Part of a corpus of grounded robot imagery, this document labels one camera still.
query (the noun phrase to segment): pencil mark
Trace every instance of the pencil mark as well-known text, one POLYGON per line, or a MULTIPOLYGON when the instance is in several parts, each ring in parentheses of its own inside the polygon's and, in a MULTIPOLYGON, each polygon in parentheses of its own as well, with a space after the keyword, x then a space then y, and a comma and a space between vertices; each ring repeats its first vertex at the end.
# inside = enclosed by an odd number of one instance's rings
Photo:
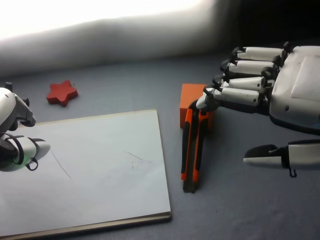
POLYGON ((141 160, 141 163, 143 163, 143 159, 142 158, 140 158, 140 157, 137 157, 136 155, 133 155, 131 152, 128 152, 128 151, 124 151, 125 153, 127 153, 127 154, 130 154, 130 155, 132 155, 132 156, 134 156, 135 158, 137 158, 137 159, 140 159, 141 160))
POLYGON ((54 156, 54 159, 58 162, 58 164, 60 165, 60 167, 62 168, 62 170, 69 176, 69 178, 71 178, 70 175, 66 172, 66 170, 61 166, 61 164, 60 164, 60 162, 58 161, 58 159, 56 158, 54 152, 53 152, 51 149, 50 149, 50 151, 52 152, 52 154, 53 154, 53 156, 54 156))

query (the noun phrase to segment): white board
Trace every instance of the white board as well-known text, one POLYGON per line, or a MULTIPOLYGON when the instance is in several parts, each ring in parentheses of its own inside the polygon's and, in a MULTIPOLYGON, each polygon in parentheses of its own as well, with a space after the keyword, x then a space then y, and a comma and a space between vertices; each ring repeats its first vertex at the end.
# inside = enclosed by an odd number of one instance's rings
POLYGON ((171 211, 156 110, 18 128, 51 150, 38 169, 0 172, 0 236, 171 211))

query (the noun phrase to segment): red star-shaped block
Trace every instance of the red star-shaped block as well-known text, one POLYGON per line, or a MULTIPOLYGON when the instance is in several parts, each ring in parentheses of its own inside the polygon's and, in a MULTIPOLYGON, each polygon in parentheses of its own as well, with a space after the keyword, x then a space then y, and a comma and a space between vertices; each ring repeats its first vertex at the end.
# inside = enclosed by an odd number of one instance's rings
POLYGON ((60 104, 65 107, 71 99, 78 96, 77 89, 71 86, 69 80, 60 84, 50 84, 50 89, 51 92, 46 97, 50 104, 60 104))

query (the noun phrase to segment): gray table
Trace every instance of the gray table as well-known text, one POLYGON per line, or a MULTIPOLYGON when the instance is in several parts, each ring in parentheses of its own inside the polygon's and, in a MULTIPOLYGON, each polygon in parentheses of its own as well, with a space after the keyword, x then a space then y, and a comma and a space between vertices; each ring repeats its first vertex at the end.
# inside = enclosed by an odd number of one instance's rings
POLYGON ((182 191, 179 103, 183 83, 210 83, 226 55, 133 62, 6 79, 28 97, 38 122, 136 110, 158 111, 172 220, 61 239, 320 239, 320 172, 243 164, 249 148, 318 138, 271 123, 268 117, 228 109, 215 113, 215 134, 205 140, 200 187, 182 191), (79 97, 67 107, 49 105, 49 84, 70 80, 79 97))

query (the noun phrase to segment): white robotic hand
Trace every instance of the white robotic hand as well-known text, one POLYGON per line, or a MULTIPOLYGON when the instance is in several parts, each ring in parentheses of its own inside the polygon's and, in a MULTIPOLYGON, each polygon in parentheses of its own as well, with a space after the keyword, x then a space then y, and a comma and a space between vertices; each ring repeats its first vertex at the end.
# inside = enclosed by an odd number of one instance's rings
MULTIPOLYGON (((320 135, 320 46, 292 49, 286 42, 283 48, 236 48, 220 69, 220 81, 215 78, 205 86, 198 109, 259 113, 279 126, 320 135)), ((244 162, 290 169, 291 177, 297 176, 291 168, 320 169, 319 140, 289 143, 283 149, 259 146, 247 152, 244 162)))
POLYGON ((29 100, 22 100, 12 93, 12 85, 0 87, 0 171, 12 172, 23 167, 34 171, 38 160, 50 150, 50 145, 38 138, 13 136, 7 130, 18 128, 18 121, 26 127, 33 127, 36 118, 29 109, 29 100))

